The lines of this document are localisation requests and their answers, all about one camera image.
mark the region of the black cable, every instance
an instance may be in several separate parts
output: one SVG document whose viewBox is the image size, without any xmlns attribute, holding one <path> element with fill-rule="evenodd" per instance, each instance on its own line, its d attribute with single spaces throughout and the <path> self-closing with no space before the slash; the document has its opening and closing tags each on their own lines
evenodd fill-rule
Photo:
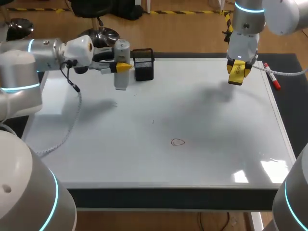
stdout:
<svg viewBox="0 0 308 231">
<path fill-rule="evenodd" d="M 201 219 L 202 213 L 199 212 L 199 213 L 197 213 L 197 215 L 198 215 L 198 223 L 199 223 L 200 230 L 201 230 L 201 231 L 204 231 L 204 227 L 203 227 L 202 219 Z M 224 231 L 225 228 L 228 226 L 229 222 L 230 222 L 230 213 L 227 212 L 227 221 L 226 221 L 226 224 L 224 225 L 224 227 L 223 227 L 220 231 Z"/>
<path fill-rule="evenodd" d="M 304 33 L 304 35 L 308 38 L 308 35 L 304 32 L 304 30 L 302 30 L 302 32 Z"/>
<path fill-rule="evenodd" d="M 201 212 L 198 213 L 199 227 L 200 227 L 201 231 L 204 231 L 202 219 L 201 219 L 201 214 L 202 214 Z"/>
<path fill-rule="evenodd" d="M 226 224 L 225 224 L 225 226 L 224 226 L 220 231 L 224 231 L 225 228 L 228 226 L 229 222 L 230 222 L 230 213 L 227 212 L 227 221 L 226 221 Z"/>
<path fill-rule="evenodd" d="M 66 64 L 67 74 L 65 74 L 62 70 L 63 64 Z M 67 82 L 75 89 L 75 91 L 80 92 L 80 88 L 69 79 L 69 70 L 73 66 L 76 66 L 76 64 L 77 64 L 77 61 L 70 61 L 69 60 L 69 61 L 63 62 L 63 63 L 60 64 L 60 71 L 61 71 L 62 75 L 67 79 Z"/>
</svg>

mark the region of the blue light ring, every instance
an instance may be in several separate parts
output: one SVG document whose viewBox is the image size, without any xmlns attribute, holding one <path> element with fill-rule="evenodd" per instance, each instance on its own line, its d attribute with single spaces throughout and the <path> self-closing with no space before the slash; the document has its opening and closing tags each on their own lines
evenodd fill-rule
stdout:
<svg viewBox="0 0 308 231">
<path fill-rule="evenodd" d="M 244 7 L 239 6 L 236 2 L 234 4 L 241 11 L 245 11 L 245 12 L 248 12 L 248 13 L 263 13 L 264 12 L 264 9 L 263 10 L 250 10 L 250 9 L 246 9 Z"/>
<path fill-rule="evenodd" d="M 18 90 L 26 90 L 31 88 L 36 88 L 39 86 L 39 83 L 33 84 L 30 86 L 24 86 L 24 87 L 17 87 L 17 88 L 1 88 L 3 91 L 18 91 Z"/>
<path fill-rule="evenodd" d="M 58 203 L 58 198 L 59 198 L 59 187 L 58 187 L 58 181 L 57 181 L 57 178 L 55 177 L 55 175 L 53 174 L 53 172 L 51 172 L 52 176 L 53 176 L 53 179 L 54 179 L 54 182 L 55 182 L 55 186 L 56 186 L 56 196 L 55 196 L 55 199 L 54 199 L 54 203 L 53 203 L 53 206 L 52 206 L 52 210 L 47 218 L 47 220 L 45 221 L 45 223 L 43 224 L 42 228 L 40 228 L 39 231 L 44 231 L 44 229 L 47 227 L 48 223 L 50 222 L 53 214 L 54 214 L 54 211 L 56 210 L 56 207 L 57 207 L 57 203 Z"/>
<path fill-rule="evenodd" d="M 289 203 L 289 200 L 288 200 L 288 196 L 287 196 L 287 180 L 285 180 L 285 183 L 284 183 L 284 195 L 285 195 L 285 201 L 287 202 L 287 205 L 289 207 L 289 210 L 292 214 L 292 216 L 294 217 L 294 219 L 297 221 L 297 223 L 305 230 L 305 231 L 308 231 L 308 229 L 304 226 L 304 224 L 298 219 L 298 217 L 295 215 L 293 209 L 291 208 L 291 205 Z"/>
<path fill-rule="evenodd" d="M 33 43 L 34 39 L 30 40 L 29 45 L 28 45 L 28 52 L 31 52 L 31 47 L 32 47 L 32 43 Z"/>
</svg>

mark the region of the small drawing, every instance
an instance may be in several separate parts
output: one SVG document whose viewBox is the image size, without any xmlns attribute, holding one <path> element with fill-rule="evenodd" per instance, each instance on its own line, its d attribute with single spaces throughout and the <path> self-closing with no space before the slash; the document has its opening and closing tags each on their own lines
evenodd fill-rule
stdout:
<svg viewBox="0 0 308 231">
<path fill-rule="evenodd" d="M 172 146 L 181 146 L 181 145 L 183 145 L 184 143 L 185 143 L 185 141 L 184 141 L 184 140 L 181 140 L 181 139 L 173 139 L 173 140 L 171 141 Z"/>
</svg>

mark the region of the red marker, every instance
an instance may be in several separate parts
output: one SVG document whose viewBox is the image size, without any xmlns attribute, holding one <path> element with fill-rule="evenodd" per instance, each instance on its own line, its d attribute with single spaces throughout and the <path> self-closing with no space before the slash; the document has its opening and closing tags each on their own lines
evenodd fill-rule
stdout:
<svg viewBox="0 0 308 231">
<path fill-rule="evenodd" d="M 267 70 L 270 70 L 270 67 L 267 63 L 264 63 L 264 68 L 267 69 Z M 273 73 L 268 73 L 268 75 L 269 75 L 271 81 L 273 82 L 276 90 L 280 90 L 281 86 L 280 86 L 279 82 L 277 81 L 275 75 Z"/>
</svg>

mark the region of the black chair base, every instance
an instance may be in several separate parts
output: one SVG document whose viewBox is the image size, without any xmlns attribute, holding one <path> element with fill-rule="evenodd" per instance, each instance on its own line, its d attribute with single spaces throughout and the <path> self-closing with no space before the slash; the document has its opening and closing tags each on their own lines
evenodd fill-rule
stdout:
<svg viewBox="0 0 308 231">
<path fill-rule="evenodd" d="M 24 39 L 34 30 L 32 22 L 24 18 L 14 18 L 8 26 L 7 41 Z"/>
<path fill-rule="evenodd" d="M 98 30 L 91 28 L 82 32 L 78 37 L 83 35 L 89 35 L 94 47 L 97 48 L 113 47 L 115 42 L 120 39 L 119 34 L 115 30 L 106 27 L 100 27 Z"/>
</svg>

